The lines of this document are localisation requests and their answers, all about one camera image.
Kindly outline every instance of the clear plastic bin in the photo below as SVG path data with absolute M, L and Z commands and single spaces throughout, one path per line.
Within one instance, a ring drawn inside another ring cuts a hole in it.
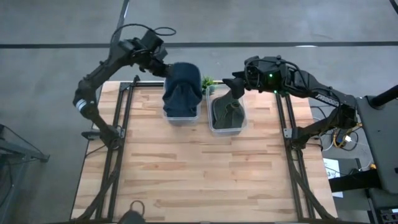
M 201 105 L 201 103 L 198 104 L 198 106 L 197 106 L 197 115 L 194 116 L 194 117 L 169 118 L 164 110 L 163 110 L 163 117 L 171 125 L 174 125 L 174 126 L 192 126 L 192 125 L 195 125 L 199 121 L 200 105 Z
M 248 125 L 248 120 L 246 116 L 246 107 L 244 104 L 243 97 L 240 97 L 239 103 L 243 107 L 244 110 L 244 119 L 242 123 L 241 128 L 228 128 L 228 129 L 214 129 L 213 128 L 213 117 L 212 117 L 212 111 L 211 111 L 211 103 L 213 100 L 217 97 L 223 96 L 229 92 L 230 89 L 228 86 L 222 84 L 222 85 L 211 85 L 208 86 L 206 89 L 206 101 L 207 101 L 207 113 L 208 113 L 208 119 L 209 119 L 209 127 L 211 132 L 213 133 L 214 136 L 230 136 L 230 135 L 237 135 L 239 134 L 247 125 Z

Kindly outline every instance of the dark blue cloth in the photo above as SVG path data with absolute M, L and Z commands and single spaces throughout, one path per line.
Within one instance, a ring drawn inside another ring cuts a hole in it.
M 167 117 L 194 117 L 201 102 L 201 76 L 198 67 L 179 62 L 165 80 L 163 110 Z

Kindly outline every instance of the wooden tabletop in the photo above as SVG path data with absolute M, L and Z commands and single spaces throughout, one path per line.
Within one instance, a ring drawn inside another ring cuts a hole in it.
M 106 82 L 99 100 L 100 113 L 109 124 L 119 83 Z M 129 210 L 133 200 L 144 202 L 147 222 L 297 220 L 274 94 L 247 91 L 247 128 L 237 136 L 222 138 L 211 134 L 205 101 L 196 126 L 175 127 L 163 118 L 162 95 L 159 87 L 134 90 L 114 221 Z M 292 104 L 298 126 L 313 122 L 307 99 L 292 97 Z M 92 141 L 87 152 L 102 145 Z M 105 157 L 103 148 L 85 159 L 72 218 L 82 214 L 98 193 Z M 319 147 L 307 146 L 303 157 L 311 190 L 336 217 Z

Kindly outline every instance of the gray floor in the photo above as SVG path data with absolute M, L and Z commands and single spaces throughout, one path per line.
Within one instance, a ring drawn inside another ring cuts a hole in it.
M 0 0 L 0 44 L 106 43 L 118 22 L 121 0 Z M 397 40 L 398 15 L 387 0 L 131 0 L 126 23 L 171 26 L 167 42 L 284 42 Z M 127 28 L 123 37 L 140 37 Z M 90 122 L 72 106 L 79 79 L 107 56 L 106 49 L 0 49 L 0 123 L 51 154 L 32 163 L 13 223 L 69 219 L 87 142 L 80 132 Z M 280 54 L 323 83 L 356 96 L 377 94 L 397 84 L 398 47 L 276 47 L 170 49 L 167 62 L 193 62 L 216 79 L 243 69 L 253 55 Z M 155 80 L 136 67 L 112 80 Z M 312 105 L 319 102 L 311 100 Z M 314 116 L 321 117 L 316 110 Z M 366 143 L 363 134 L 360 142 Z M 330 149 L 325 157 L 358 157 Z M 339 210 L 344 220 L 358 212 Z

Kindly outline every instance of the small plant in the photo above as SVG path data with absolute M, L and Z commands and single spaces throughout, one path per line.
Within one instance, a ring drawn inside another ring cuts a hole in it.
M 203 77 L 201 81 L 201 93 L 206 94 L 206 89 L 208 86 L 214 85 L 214 80 L 211 77 Z

